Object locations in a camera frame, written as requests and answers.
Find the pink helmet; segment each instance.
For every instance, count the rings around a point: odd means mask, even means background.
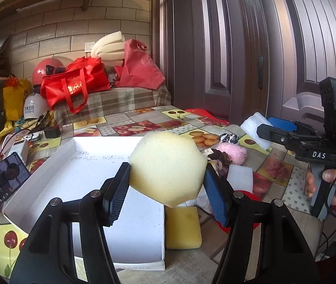
[[[43,61],[41,61],[37,67],[35,67],[34,72],[32,74],[32,84],[42,84],[42,79],[46,74],[46,65],[50,65],[57,68],[64,68],[64,65],[61,61],[59,61],[57,58],[47,58]]]

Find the white cap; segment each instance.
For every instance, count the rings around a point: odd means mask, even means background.
[[[25,99],[25,104],[23,105],[23,117],[25,119],[39,118],[48,110],[51,109],[46,99],[40,94],[31,94]]]

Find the red tote bag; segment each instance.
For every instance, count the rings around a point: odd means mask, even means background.
[[[124,65],[115,67],[117,74],[121,73],[120,79],[115,82],[116,87],[156,90],[164,82],[165,77],[146,50],[147,46],[136,39],[126,41]]]
[[[72,113],[78,113],[88,101],[88,93],[110,90],[110,82],[100,58],[78,58],[69,64],[61,74],[47,75],[43,78],[40,94],[47,99],[50,107],[66,100]],[[82,94],[84,101],[73,107],[71,97]]]

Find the white foam sheet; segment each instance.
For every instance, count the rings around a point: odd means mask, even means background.
[[[252,193],[253,190],[253,170],[250,167],[230,164],[227,181],[236,190],[245,190]]]
[[[23,184],[4,208],[14,225],[30,233],[54,197],[81,199],[114,177],[141,137],[73,138]],[[164,270],[164,206],[129,188],[119,219],[104,228],[116,268]],[[73,224],[75,256],[82,257],[79,224]]]
[[[262,116],[259,112],[256,112],[253,116],[250,116],[249,118],[247,118],[243,122],[243,124],[240,125],[240,127],[258,145],[260,145],[260,147],[263,150],[267,150],[272,145],[272,142],[260,138],[256,133],[257,127],[259,127],[261,124],[266,124],[266,125],[272,126],[272,124],[270,122],[268,122],[268,120],[264,116]]]

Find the phone screen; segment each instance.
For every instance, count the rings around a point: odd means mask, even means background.
[[[0,162],[0,206],[30,177],[30,172],[14,152]]]

